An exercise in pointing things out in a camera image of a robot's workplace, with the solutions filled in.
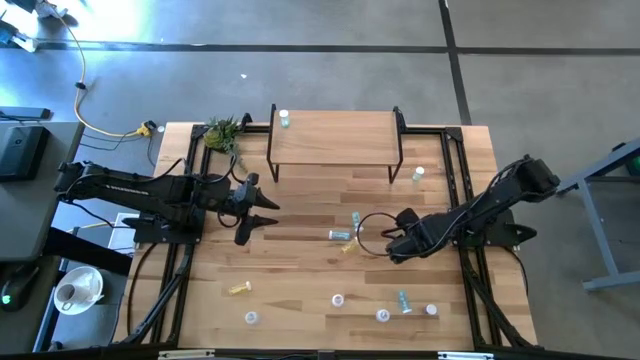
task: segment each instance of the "metal leg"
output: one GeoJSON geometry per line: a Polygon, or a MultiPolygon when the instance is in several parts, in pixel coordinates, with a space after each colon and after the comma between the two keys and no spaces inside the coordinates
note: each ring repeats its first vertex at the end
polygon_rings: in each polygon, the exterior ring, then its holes
{"type": "Polygon", "coordinates": [[[129,275],[131,267],[131,258],[127,255],[90,243],[54,227],[49,229],[42,254],[58,255],[124,276],[129,275]]]}
{"type": "Polygon", "coordinates": [[[640,283],[640,271],[604,276],[582,282],[587,291],[640,283]]]}
{"type": "Polygon", "coordinates": [[[400,171],[401,166],[402,166],[402,159],[398,163],[398,166],[396,167],[396,170],[393,172],[393,175],[391,174],[391,166],[387,167],[387,170],[389,171],[389,184],[393,184],[393,181],[396,179],[396,176],[398,175],[398,171],[400,171]]]}
{"type": "Polygon", "coordinates": [[[576,189],[579,182],[590,176],[603,176],[611,170],[627,162],[628,159],[640,156],[640,138],[637,138],[624,146],[609,153],[605,158],[596,162],[588,169],[566,178],[558,186],[558,195],[562,195],[569,190],[576,189]]]}
{"type": "Polygon", "coordinates": [[[267,161],[267,163],[269,164],[269,170],[271,170],[271,175],[273,176],[273,181],[274,182],[278,182],[278,177],[280,175],[280,165],[276,164],[276,168],[274,170],[273,169],[273,164],[271,163],[271,161],[267,161]]]}
{"type": "Polygon", "coordinates": [[[596,240],[598,241],[598,247],[600,248],[600,252],[602,252],[604,265],[607,267],[609,275],[616,275],[618,274],[618,267],[613,260],[613,255],[611,254],[611,249],[609,248],[609,243],[607,242],[607,235],[605,234],[604,228],[602,227],[600,215],[598,215],[598,210],[596,209],[596,205],[594,204],[593,198],[591,197],[589,186],[587,185],[587,182],[582,179],[578,181],[578,188],[582,193],[582,201],[584,202],[584,207],[587,210],[589,222],[591,222],[591,227],[593,228],[593,232],[596,235],[596,240]]]}

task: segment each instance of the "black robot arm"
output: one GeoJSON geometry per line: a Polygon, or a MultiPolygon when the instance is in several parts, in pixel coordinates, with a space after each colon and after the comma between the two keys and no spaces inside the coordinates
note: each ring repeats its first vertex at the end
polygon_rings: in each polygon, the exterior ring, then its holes
{"type": "Polygon", "coordinates": [[[395,217],[397,227],[383,232],[389,237],[391,232],[402,231],[386,246],[386,252],[398,264],[412,257],[427,257],[459,232],[463,232],[463,237],[477,236],[520,201],[540,202],[548,198],[559,183],[560,179],[542,160],[527,155],[500,171],[485,192],[447,213],[420,219],[413,209],[400,212],[395,217]]]}
{"type": "Polygon", "coordinates": [[[126,219],[125,223],[141,233],[168,238],[168,242],[179,238],[180,233],[188,233],[202,221],[198,210],[235,217],[236,224],[239,223],[235,238],[238,245],[246,244],[251,230],[277,223],[273,219],[249,214],[254,205],[280,208],[255,186],[259,177],[254,173],[232,190],[231,181],[216,174],[199,178],[191,174],[169,175],[168,171],[151,178],[90,162],[63,163],[58,170],[61,174],[55,191],[61,201],[72,203],[74,200],[102,199],[139,210],[142,213],[140,218],[126,219]]]}

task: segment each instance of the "gray floor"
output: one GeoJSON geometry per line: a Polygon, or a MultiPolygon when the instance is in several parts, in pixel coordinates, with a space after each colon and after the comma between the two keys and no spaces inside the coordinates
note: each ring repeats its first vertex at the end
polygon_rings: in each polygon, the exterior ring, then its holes
{"type": "MultiPolygon", "coordinates": [[[[445,45],[437,0],[66,3],[77,20],[76,34],[91,41],[445,45]]],[[[637,1],[448,3],[459,46],[640,46],[637,1]]],[[[19,27],[26,33],[69,39],[55,21],[38,24],[19,13],[10,15],[24,24],[19,27]]],[[[399,105],[410,123],[460,123],[445,54],[87,51],[86,55],[91,92],[82,112],[92,123],[112,131],[128,131],[150,119],[204,121],[246,111],[258,121],[267,120],[272,102],[313,109],[381,110],[399,105]]],[[[530,153],[543,158],[561,177],[567,176],[619,142],[640,135],[640,57],[469,55],[461,56],[460,64],[471,120],[490,126],[499,165],[530,153]]],[[[76,51],[28,54],[0,49],[0,100],[4,105],[46,106],[56,112],[54,120],[74,119],[73,84],[80,70],[76,51]]],[[[78,158],[150,173],[146,147],[142,140],[123,144],[115,152],[81,148],[78,158]]],[[[615,221],[627,219],[614,210],[620,207],[629,209],[625,214],[637,214],[638,203],[612,203],[615,194],[599,189],[596,200],[611,224],[612,239],[625,239],[612,243],[618,265],[637,270],[640,245],[633,243],[637,235],[620,234],[623,226],[615,221]]],[[[102,202],[87,203],[108,218],[115,218],[118,211],[102,202]]],[[[637,358],[640,285],[593,294],[582,290],[582,280],[605,275],[605,269],[580,200],[569,194],[539,205],[519,205],[516,217],[539,231],[523,246],[521,256],[540,344],[637,358]]],[[[55,225],[65,229],[92,222],[66,208],[55,219],[55,225]]]]}

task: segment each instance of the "white cup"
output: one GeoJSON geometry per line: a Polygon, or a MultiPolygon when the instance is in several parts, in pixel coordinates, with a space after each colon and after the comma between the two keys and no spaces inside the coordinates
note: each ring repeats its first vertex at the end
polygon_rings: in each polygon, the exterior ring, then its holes
{"type": "Polygon", "coordinates": [[[91,295],[89,289],[73,284],[64,284],[56,289],[56,299],[62,303],[62,310],[67,311],[74,305],[82,303],[91,295]]]}

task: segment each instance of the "wooden table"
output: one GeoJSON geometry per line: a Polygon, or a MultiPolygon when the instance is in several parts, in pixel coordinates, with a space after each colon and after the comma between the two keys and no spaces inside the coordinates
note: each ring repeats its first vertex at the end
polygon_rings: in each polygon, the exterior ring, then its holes
{"type": "MultiPolygon", "coordinates": [[[[185,156],[192,125],[167,125],[156,175],[185,156]]],[[[497,170],[489,130],[482,126],[462,129],[473,187],[479,193],[497,170]]],[[[256,209],[256,213],[280,223],[254,230],[249,243],[241,247],[233,243],[235,229],[223,228],[215,214],[208,215],[205,234],[196,247],[179,346],[472,349],[460,263],[454,248],[395,265],[387,258],[372,257],[361,250],[345,255],[340,251],[343,243],[327,238],[329,230],[348,231],[353,211],[362,216],[372,211],[395,214],[406,207],[414,208],[420,216],[446,211],[449,196],[438,137],[403,135],[403,146],[405,161],[393,185],[388,183],[385,169],[379,167],[331,165],[284,167],[280,182],[274,183],[267,175],[267,136],[243,135],[240,148],[247,168],[261,174],[262,191],[281,206],[279,211],[256,209]],[[416,166],[426,169],[417,184],[411,180],[416,166]],[[228,295],[230,286],[247,280],[253,284],[252,292],[228,295]],[[408,293],[414,313],[401,314],[398,290],[408,293]],[[331,306],[334,294],[346,296],[342,308],[331,306]],[[438,306],[437,318],[419,311],[430,303],[438,306]],[[391,312],[389,322],[375,320],[380,308],[391,312]],[[248,311],[260,314],[259,325],[245,324],[248,311]]],[[[199,151],[197,159],[201,158],[202,149],[199,151]]],[[[228,163],[225,156],[214,155],[210,170],[224,173],[228,163]]],[[[391,220],[372,217],[365,224],[362,241],[374,250],[382,250],[385,241],[376,234],[390,225],[391,220]]],[[[136,252],[131,274],[144,249],[136,252]]],[[[134,326],[157,298],[166,251],[166,245],[158,245],[141,268],[133,299],[134,326]]],[[[503,249],[487,248],[486,252],[496,301],[521,334],[535,343],[518,263],[503,249]]],[[[484,307],[479,306],[478,312],[485,339],[490,339],[484,307]]],[[[125,336],[126,313],[123,305],[114,340],[125,336]]],[[[172,313],[170,303],[165,333],[172,313]]]]}
{"type": "Polygon", "coordinates": [[[393,183],[391,167],[402,164],[395,111],[289,110],[288,128],[272,112],[267,161],[276,182],[280,165],[368,165],[387,167],[393,183]]]}

